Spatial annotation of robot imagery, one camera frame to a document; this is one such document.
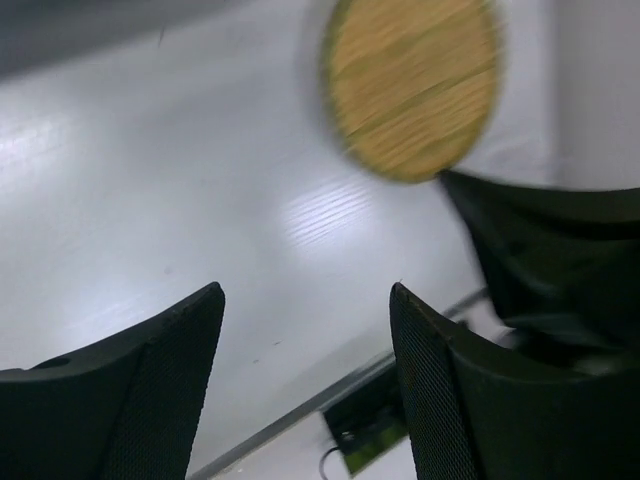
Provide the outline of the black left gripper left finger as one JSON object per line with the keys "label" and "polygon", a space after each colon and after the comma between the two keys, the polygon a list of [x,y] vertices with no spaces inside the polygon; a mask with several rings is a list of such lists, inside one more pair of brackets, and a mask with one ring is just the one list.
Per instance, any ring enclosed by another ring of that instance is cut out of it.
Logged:
{"label": "black left gripper left finger", "polygon": [[213,282],[96,343],[2,371],[2,478],[185,478],[223,315]]}

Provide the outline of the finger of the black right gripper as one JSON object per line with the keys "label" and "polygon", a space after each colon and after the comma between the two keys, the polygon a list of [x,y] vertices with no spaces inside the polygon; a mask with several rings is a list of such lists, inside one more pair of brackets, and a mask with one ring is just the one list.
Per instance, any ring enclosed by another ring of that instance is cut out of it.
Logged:
{"label": "finger of the black right gripper", "polygon": [[570,191],[446,170],[498,318],[578,345],[639,342],[639,191]]}

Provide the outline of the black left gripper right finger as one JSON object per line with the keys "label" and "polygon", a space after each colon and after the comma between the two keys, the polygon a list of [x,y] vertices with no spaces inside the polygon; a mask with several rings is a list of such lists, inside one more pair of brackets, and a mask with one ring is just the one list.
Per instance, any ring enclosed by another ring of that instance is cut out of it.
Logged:
{"label": "black left gripper right finger", "polygon": [[421,479],[635,479],[639,372],[535,361],[442,316],[402,284],[392,343]]}

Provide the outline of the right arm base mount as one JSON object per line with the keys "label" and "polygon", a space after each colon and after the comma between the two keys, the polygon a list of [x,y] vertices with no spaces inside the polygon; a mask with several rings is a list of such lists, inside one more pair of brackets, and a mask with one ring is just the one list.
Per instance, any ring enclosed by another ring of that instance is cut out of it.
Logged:
{"label": "right arm base mount", "polygon": [[323,411],[324,420],[350,477],[403,441],[407,423],[396,365],[348,390]]}

